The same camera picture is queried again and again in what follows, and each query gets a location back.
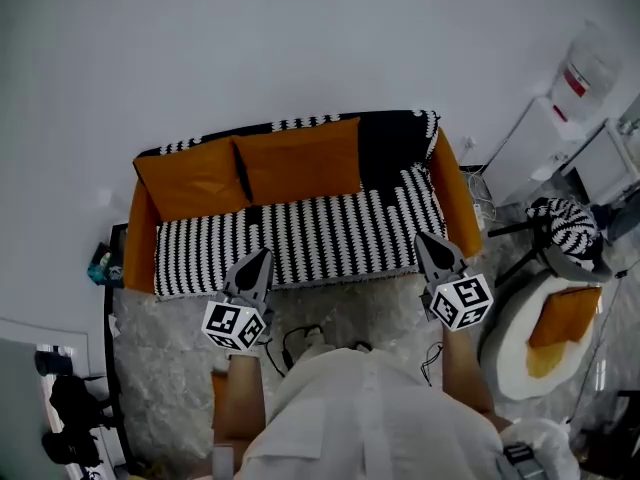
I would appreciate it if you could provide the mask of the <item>white fluffy round chair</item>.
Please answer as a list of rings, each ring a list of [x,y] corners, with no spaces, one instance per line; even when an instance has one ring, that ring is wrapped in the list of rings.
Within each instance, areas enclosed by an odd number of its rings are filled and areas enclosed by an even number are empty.
[[[605,280],[558,277],[546,268],[526,281],[508,282],[493,326],[481,346],[480,365],[489,384],[507,399],[520,401],[551,393],[568,379],[536,379],[526,367],[527,345],[548,296],[569,288],[602,287]],[[592,341],[595,315],[581,340],[585,355]]]

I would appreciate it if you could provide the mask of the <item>white water dispenser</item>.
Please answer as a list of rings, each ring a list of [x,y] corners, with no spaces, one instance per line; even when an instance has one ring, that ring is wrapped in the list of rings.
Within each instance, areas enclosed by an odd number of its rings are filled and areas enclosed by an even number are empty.
[[[497,207],[526,199],[549,180],[586,141],[582,127],[564,121],[546,97],[534,99],[482,179]]]

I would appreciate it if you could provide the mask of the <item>person's right forearm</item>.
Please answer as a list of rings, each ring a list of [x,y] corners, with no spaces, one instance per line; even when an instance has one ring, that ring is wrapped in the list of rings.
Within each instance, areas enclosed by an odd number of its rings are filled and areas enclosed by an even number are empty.
[[[443,330],[443,391],[487,419],[495,415],[488,385],[467,331]]]

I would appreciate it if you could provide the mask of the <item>black bag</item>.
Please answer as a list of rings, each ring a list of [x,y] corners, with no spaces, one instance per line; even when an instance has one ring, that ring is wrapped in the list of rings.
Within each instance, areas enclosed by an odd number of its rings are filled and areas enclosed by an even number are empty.
[[[75,375],[55,378],[49,402],[62,423],[74,430],[110,429],[117,425],[117,419],[104,412],[111,406],[110,399],[98,400],[88,391],[85,380]]]
[[[59,433],[47,432],[41,439],[46,455],[54,463],[77,464],[85,468],[94,468],[102,463],[96,442],[97,439],[89,432],[77,432],[67,427]]]

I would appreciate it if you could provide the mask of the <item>white shirt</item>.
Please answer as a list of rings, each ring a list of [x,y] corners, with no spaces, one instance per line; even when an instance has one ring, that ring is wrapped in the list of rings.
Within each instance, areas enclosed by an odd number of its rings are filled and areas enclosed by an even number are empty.
[[[503,431],[430,387],[393,356],[336,349],[300,360],[272,398],[265,429],[238,480],[507,480],[507,448],[526,443],[544,480],[580,480],[568,449],[547,449],[555,427]]]

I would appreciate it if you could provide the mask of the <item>person's left forearm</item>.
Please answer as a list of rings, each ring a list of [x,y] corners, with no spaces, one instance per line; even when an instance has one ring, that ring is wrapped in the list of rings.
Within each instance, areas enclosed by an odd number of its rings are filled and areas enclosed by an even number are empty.
[[[216,443],[252,442],[266,426],[266,411],[259,359],[235,357],[228,369],[229,419]]]

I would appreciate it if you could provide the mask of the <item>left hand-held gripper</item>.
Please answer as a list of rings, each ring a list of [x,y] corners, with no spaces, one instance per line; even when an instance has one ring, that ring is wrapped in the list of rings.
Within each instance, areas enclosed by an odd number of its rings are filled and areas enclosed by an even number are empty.
[[[270,333],[273,311],[264,301],[271,289],[273,253],[261,248],[244,256],[227,272],[225,291],[239,291],[248,300],[217,294],[209,300],[201,324],[205,337],[232,353],[248,353]]]

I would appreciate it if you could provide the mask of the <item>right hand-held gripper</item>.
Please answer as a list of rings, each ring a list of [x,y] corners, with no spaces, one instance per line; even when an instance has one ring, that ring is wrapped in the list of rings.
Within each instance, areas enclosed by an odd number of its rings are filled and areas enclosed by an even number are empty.
[[[427,232],[417,232],[414,252],[426,281],[434,276],[451,276],[467,268],[466,260],[454,243]],[[451,332],[483,321],[494,298],[483,274],[454,276],[451,281],[427,288],[421,296],[425,313],[435,317]]]

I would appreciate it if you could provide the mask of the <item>teal black box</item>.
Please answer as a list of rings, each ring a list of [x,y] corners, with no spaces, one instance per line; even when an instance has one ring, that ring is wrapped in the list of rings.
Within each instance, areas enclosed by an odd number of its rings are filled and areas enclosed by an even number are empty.
[[[100,242],[87,268],[87,275],[98,286],[123,288],[122,255]]]

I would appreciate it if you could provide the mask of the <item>dark green pot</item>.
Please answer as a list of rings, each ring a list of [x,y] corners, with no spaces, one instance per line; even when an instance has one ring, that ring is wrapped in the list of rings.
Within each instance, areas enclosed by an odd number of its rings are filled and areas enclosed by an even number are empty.
[[[34,354],[34,362],[41,377],[69,376],[74,373],[72,359],[57,352],[37,350]]]

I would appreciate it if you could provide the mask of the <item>white cabinet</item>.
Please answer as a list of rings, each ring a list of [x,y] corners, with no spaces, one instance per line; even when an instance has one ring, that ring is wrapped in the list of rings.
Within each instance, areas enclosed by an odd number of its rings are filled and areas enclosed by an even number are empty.
[[[587,200],[598,205],[613,202],[640,183],[640,168],[629,155],[612,119],[605,121],[560,174],[564,177],[575,174]]]

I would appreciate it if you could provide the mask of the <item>black and white striped pillow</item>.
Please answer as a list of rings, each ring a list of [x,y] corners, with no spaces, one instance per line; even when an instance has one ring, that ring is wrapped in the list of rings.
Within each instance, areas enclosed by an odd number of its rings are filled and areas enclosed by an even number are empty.
[[[543,235],[564,255],[581,262],[601,255],[602,235],[587,207],[568,199],[541,197],[526,209],[526,215],[545,226]]]

